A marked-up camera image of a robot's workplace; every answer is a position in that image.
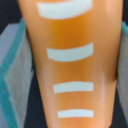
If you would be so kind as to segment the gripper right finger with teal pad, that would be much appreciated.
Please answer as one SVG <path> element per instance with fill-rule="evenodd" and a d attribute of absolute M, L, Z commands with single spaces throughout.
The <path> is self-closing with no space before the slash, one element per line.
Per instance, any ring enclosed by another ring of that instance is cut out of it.
<path fill-rule="evenodd" d="M 117 91 L 122 109 L 122 112 L 117 119 L 117 128 L 128 128 L 128 25 L 125 22 L 122 22 Z"/>

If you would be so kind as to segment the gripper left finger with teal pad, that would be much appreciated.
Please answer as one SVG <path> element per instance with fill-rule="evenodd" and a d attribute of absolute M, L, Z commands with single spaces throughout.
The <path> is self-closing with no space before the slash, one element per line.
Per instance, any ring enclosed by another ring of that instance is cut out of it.
<path fill-rule="evenodd" d="M 32 66 L 24 21 L 8 24 L 0 35 L 0 107 L 7 128 L 24 128 Z"/>

